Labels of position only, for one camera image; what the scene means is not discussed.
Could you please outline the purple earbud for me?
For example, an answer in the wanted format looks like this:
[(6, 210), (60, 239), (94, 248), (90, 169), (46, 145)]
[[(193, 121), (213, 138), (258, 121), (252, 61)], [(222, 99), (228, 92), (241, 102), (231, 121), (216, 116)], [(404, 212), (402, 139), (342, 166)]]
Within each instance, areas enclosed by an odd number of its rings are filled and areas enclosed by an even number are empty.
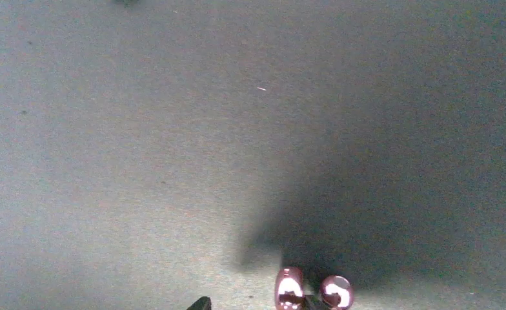
[(304, 288), (303, 273), (297, 267), (279, 270), (274, 285), (274, 307), (276, 310), (305, 310), (305, 295), (316, 295), (328, 307), (327, 310), (346, 310), (354, 304), (354, 291), (350, 282), (339, 275), (326, 277), (317, 293)]

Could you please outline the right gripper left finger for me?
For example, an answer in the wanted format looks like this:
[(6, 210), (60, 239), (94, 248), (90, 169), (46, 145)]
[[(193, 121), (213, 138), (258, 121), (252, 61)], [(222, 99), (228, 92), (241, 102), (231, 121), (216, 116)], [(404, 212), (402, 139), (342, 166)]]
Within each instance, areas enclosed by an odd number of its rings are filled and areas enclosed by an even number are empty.
[(212, 310), (212, 301), (208, 296), (198, 298), (187, 310)]

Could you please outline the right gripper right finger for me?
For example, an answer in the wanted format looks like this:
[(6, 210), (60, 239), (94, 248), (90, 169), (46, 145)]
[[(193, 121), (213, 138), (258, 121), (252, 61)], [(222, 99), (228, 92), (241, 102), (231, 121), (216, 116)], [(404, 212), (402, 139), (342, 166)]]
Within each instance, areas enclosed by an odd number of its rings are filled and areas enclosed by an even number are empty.
[(327, 310), (327, 305), (316, 295), (305, 295), (304, 309), (306, 310)]

